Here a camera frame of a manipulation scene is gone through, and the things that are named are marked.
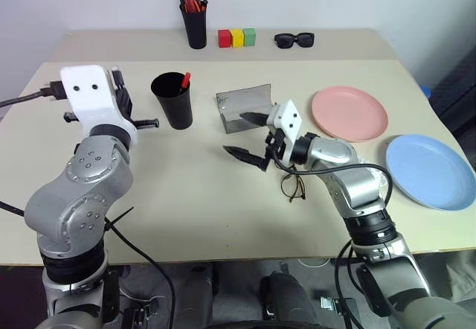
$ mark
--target white wall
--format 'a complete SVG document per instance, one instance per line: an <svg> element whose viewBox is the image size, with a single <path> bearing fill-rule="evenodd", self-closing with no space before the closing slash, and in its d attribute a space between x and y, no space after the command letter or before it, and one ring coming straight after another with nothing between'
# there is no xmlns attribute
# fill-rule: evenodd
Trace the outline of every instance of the white wall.
<svg viewBox="0 0 476 329"><path fill-rule="evenodd" d="M476 0L209 0L210 28L374 28L434 86L476 43ZM0 0L0 99L68 29L181 27L178 0Z"/></svg>

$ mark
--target yellow block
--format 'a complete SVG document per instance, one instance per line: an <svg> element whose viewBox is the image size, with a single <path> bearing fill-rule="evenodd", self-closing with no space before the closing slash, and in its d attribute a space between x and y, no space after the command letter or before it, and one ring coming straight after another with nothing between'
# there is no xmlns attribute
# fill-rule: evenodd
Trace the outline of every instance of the yellow block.
<svg viewBox="0 0 476 329"><path fill-rule="evenodd" d="M231 29L231 46L234 48L242 48L245 43L245 34L241 29Z"/></svg>

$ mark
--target sunglasses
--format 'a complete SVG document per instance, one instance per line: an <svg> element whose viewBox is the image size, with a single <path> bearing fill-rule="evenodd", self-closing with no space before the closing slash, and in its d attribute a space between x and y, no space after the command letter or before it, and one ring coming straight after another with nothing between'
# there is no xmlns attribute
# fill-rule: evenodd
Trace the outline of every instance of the sunglasses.
<svg viewBox="0 0 476 329"><path fill-rule="evenodd" d="M302 48L310 48L314 45L313 33L299 33L293 35L292 33L279 33L274 35L274 41L278 48L291 48L295 42Z"/></svg>

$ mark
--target pink plate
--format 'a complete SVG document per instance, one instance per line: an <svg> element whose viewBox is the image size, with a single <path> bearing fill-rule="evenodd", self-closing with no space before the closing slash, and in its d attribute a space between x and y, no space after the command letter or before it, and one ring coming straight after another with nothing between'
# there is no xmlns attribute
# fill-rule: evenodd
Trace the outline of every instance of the pink plate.
<svg viewBox="0 0 476 329"><path fill-rule="evenodd" d="M312 99L312 115L327 134L346 141L369 141L387 129L383 105L360 89L334 86Z"/></svg>

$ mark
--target beige tabletop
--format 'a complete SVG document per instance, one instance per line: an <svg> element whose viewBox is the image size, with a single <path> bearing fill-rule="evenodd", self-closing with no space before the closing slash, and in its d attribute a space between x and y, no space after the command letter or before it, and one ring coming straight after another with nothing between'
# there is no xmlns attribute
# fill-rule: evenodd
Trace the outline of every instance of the beige tabletop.
<svg viewBox="0 0 476 329"><path fill-rule="evenodd" d="M376 33L316 31L315 47L295 46L288 60L269 40L273 33L257 31L257 40L261 37L265 45L242 50L219 50L210 35L209 46L200 53L184 48L181 34L167 38L176 34L171 31L78 32L63 40L23 95L59 79L63 66L120 67L134 104L132 117L158 117L161 126L139 131L138 146L130 152L134 183L108 217L135 206L118 228L157 261L335 257L349 236L324 184L315 176L306 177L306 200L289 203L280 191L282 172L270 166L263 173L229 156L222 145L264 154L268 130L225 134L214 97L217 92L270 83L273 101L295 102L303 117L302 134L327 137L309 114L313 95L328 86L354 86L376 97L389 117L382 136L354 144L361 157L384 164L388 142L408 133L434 137L464 155L414 79ZM142 42L151 42L154 35L158 44L145 48ZM367 54L361 46L364 42ZM342 45L353 47L346 50ZM170 127L150 92L152 79L166 71L192 74L193 124L187 130ZM62 120L68 110L66 100L40 98L15 105L0 122L2 201L25 208L33 192L63 170L81 141L80 125ZM396 189L387 209L414 252L476 247L474 204L465 211L436 211ZM0 263L41 264L36 235L23 219L2 211L0 223ZM112 233L106 235L106 243L111 263L144 261Z"/></svg>

